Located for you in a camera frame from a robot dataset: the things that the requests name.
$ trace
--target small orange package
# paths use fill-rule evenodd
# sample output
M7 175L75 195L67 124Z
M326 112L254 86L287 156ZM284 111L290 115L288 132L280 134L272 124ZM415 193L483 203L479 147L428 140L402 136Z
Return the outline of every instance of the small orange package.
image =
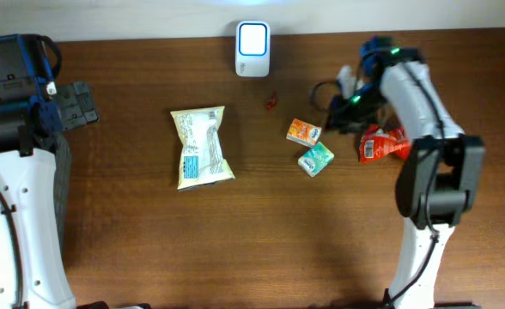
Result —
M360 162L376 161L390 153L407 160L410 151L411 144L403 127L385 132L372 126L362 137L359 147Z
M287 139L304 146L313 147L321 135L321 128L295 119L287 132Z

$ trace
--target teal box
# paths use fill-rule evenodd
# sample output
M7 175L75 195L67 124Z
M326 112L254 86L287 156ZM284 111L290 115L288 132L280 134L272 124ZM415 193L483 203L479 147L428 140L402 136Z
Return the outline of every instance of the teal box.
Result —
M334 158L334 153L327 149L324 144L318 142L298 159L298 165L301 166L308 175L313 177L321 172L321 170Z

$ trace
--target red packet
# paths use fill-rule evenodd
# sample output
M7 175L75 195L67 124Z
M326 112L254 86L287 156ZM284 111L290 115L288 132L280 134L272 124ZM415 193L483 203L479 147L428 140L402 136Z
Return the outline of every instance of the red packet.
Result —
M359 147L360 162L367 163L383 158L385 155L395 153L406 160L411 151L409 140L405 136L404 128L397 128L389 132L372 126L362 137Z

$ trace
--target brown tabletop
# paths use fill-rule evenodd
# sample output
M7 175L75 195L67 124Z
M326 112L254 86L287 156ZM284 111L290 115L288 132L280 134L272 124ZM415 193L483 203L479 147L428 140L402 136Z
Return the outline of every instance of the brown tabletop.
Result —
M487 155L478 197L447 245L438 302L505 308L505 29L386 33L421 46L441 99ZM57 84L87 81L101 120L73 152L64 266L78 304L306 307L379 300L403 233L402 162L357 161L352 136L325 132L335 160L317 177L285 139L293 118L321 124L316 82L357 66L373 33L275 36L271 73L234 73L234 39L61 44ZM266 111L276 90L279 101ZM220 139L236 180L178 193L181 143L170 111L226 106Z

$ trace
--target orange box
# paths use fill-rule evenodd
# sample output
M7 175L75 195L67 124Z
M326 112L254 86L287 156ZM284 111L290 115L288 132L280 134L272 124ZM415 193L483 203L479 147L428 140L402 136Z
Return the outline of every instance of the orange box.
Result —
M295 119L287 132L287 139L304 146L313 147L321 135L321 128Z

